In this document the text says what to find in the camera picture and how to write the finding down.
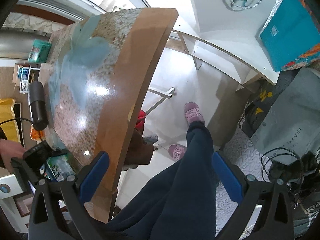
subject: black cylinder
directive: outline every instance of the black cylinder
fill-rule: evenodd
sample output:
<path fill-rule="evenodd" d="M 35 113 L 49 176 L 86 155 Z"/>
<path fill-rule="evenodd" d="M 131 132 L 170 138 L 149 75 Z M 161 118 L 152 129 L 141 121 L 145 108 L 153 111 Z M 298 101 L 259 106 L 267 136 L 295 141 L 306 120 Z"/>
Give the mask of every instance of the black cylinder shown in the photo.
<path fill-rule="evenodd" d="M 44 89 L 42 83 L 33 81 L 28 87 L 28 103 L 33 128 L 42 131 L 48 126 L 48 116 L 45 109 Z"/>

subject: power cord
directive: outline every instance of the power cord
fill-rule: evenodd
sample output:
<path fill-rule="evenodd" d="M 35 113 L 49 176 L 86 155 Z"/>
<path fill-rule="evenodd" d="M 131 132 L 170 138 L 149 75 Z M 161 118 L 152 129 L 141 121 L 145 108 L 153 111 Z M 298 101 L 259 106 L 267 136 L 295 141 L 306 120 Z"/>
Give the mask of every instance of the power cord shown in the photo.
<path fill-rule="evenodd" d="M 29 119 L 27 119 L 27 118 L 24 118 L 24 117 L 17 117 L 17 118 L 9 119 L 9 120 L 6 120 L 6 121 L 1 122 L 0 125 L 2 125 L 2 124 L 4 124 L 4 123 L 7 123 L 7 122 L 11 122 L 11 121 L 17 121 L 17 120 L 28 121 L 29 123 L 31 123 L 32 125 L 34 125 L 34 123 L 33 123 L 31 120 L 29 120 Z M 41 133 L 40 133 L 39 131 L 37 131 L 37 132 L 38 132 L 38 134 L 39 134 L 40 140 L 43 142 L 42 137 L 41 137 Z"/>
<path fill-rule="evenodd" d="M 281 153 L 281 154 L 277 154 L 277 155 L 271 156 L 271 157 L 269 157 L 269 160 L 267 160 L 266 163 L 263 164 L 262 158 L 263 158 L 264 156 L 266 156 L 268 153 L 270 153 L 270 152 L 272 152 L 272 151 L 275 151 L 275 150 L 285 150 L 285 151 L 288 151 L 289 153 Z M 269 161 L 271 161 L 273 158 L 279 157 L 279 156 L 282 156 L 282 155 L 288 155 L 288 156 L 295 157 L 295 158 L 296 158 L 297 160 L 299 160 L 299 162 L 300 162 L 300 185 L 299 185 L 299 192 L 298 192 L 298 194 L 297 194 L 298 197 L 297 197 L 297 201 L 296 201 L 296 202 L 298 202 L 299 195 L 300 195 L 300 192 L 301 192 L 301 186 L 302 186 L 302 183 L 303 183 L 303 180 L 304 180 L 304 175 L 303 175 L 304 171 L 303 171 L 303 162 L 302 162 L 300 156 L 299 156 L 298 154 L 296 154 L 294 151 L 289 150 L 289 149 L 286 149 L 286 148 L 283 148 L 283 147 L 278 147 L 278 148 L 274 148 L 274 149 L 272 149 L 272 150 L 264 153 L 264 154 L 260 157 L 260 162 L 261 162 L 261 165 L 262 165 L 262 170 L 261 170 L 262 179 L 263 179 L 263 181 L 266 181 L 266 180 L 264 179 L 263 171 L 264 171 L 267 175 L 269 175 L 269 174 L 267 173 L 267 171 L 266 171 L 266 165 L 267 165 L 267 163 L 268 163 Z"/>

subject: apple logo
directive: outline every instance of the apple logo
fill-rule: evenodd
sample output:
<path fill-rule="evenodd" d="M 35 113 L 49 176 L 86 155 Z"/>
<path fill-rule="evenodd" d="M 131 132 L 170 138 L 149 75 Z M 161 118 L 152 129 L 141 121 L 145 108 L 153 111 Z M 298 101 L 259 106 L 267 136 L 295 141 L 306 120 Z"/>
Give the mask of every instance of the apple logo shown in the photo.
<path fill-rule="evenodd" d="M 245 3 L 247 2 L 247 0 L 233 0 L 233 3 L 230 3 L 230 7 L 231 9 L 233 9 L 234 11 L 240 11 L 240 10 L 244 10 L 243 8 L 239 8 L 237 6 L 242 6 L 245 7 Z"/>

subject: leg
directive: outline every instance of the leg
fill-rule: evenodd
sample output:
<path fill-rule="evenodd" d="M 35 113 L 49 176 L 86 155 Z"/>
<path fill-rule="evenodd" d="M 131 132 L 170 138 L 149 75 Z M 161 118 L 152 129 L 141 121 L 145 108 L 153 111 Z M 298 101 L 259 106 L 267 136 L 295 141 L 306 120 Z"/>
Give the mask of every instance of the leg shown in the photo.
<path fill-rule="evenodd" d="M 180 161 L 154 176 L 130 203 L 110 222 L 100 225 L 108 231 L 125 231 L 130 236 L 149 235 L 161 214 Z"/>
<path fill-rule="evenodd" d="M 211 165 L 213 143 L 202 122 L 190 124 L 187 145 L 162 213 L 151 231 L 151 240 L 215 237 L 216 185 Z"/>

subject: metal bar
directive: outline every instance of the metal bar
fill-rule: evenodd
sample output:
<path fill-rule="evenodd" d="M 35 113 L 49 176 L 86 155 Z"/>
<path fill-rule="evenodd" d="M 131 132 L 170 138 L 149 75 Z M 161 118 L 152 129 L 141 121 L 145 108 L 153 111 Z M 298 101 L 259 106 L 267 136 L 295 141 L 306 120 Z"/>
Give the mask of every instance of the metal bar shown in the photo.
<path fill-rule="evenodd" d="M 170 88 L 167 93 L 169 94 L 173 94 L 175 91 L 175 88 Z M 156 102 L 152 107 L 150 107 L 147 111 L 146 111 L 146 115 L 150 114 L 152 110 L 154 110 L 157 106 L 159 106 L 163 101 L 165 101 L 166 98 L 162 97 L 158 102 Z"/>
<path fill-rule="evenodd" d="M 162 96 L 164 98 L 171 98 L 172 97 L 172 94 L 170 94 L 168 92 L 164 92 L 164 91 L 156 89 L 156 88 L 153 88 L 153 87 L 149 87 L 148 91 L 151 93 L 157 94 L 159 96 Z"/>

